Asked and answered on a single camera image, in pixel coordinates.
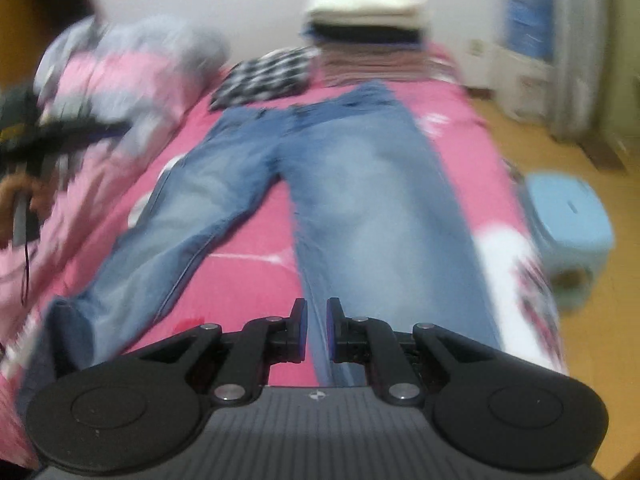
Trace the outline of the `person's left hand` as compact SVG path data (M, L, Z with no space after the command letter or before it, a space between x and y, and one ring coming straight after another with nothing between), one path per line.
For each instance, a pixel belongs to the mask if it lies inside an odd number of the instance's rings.
M9 174L0 185L0 246L6 249L13 236L14 205L18 193L30 194L29 209L40 220L46 220L53 208L56 184L54 180L39 180L24 172Z

